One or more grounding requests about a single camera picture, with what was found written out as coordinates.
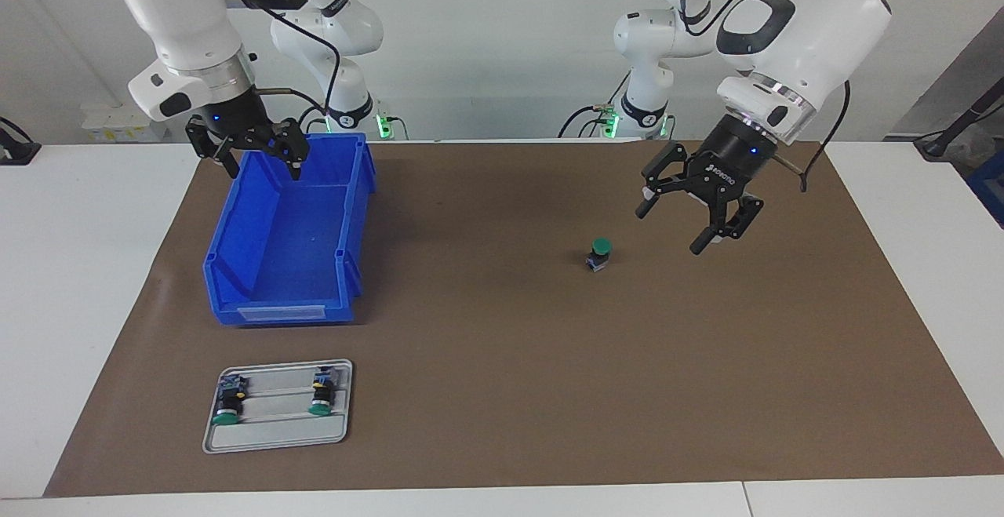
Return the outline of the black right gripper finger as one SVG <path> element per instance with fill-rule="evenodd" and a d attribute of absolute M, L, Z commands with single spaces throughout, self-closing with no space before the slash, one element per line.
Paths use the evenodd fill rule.
<path fill-rule="evenodd" d="M 240 167 L 231 153 L 232 138 L 216 138 L 203 118 L 187 120 L 186 135 L 198 158 L 215 162 L 226 171 L 231 180 L 236 180 Z"/>
<path fill-rule="evenodd" d="M 263 133 L 265 142 L 263 152 L 281 161 L 286 166 L 291 180 L 300 180 L 302 166 L 311 153 L 311 145 L 298 121 L 286 118 L 265 126 Z"/>

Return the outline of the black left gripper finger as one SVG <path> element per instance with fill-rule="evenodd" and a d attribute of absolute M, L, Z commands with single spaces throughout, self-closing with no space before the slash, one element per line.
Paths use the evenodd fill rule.
<path fill-rule="evenodd" d="M 693 255 L 699 256 L 707 246 L 716 242 L 717 239 L 742 238 L 764 207 L 763 199 L 737 199 L 736 202 L 738 202 L 738 209 L 731 217 L 726 217 L 730 200 L 717 200 L 717 202 L 710 203 L 708 206 L 709 225 L 689 245 L 689 251 Z"/>
<path fill-rule="evenodd" d="M 681 143 L 668 142 L 652 159 L 642 167 L 643 187 L 642 202 L 635 210 L 638 219 L 645 219 L 652 208 L 659 202 L 662 195 L 674 192 L 685 192 L 695 195 L 693 190 L 693 180 L 687 175 L 687 166 L 684 171 L 675 175 L 662 177 L 662 173 L 671 164 L 684 163 L 688 161 L 687 149 Z"/>

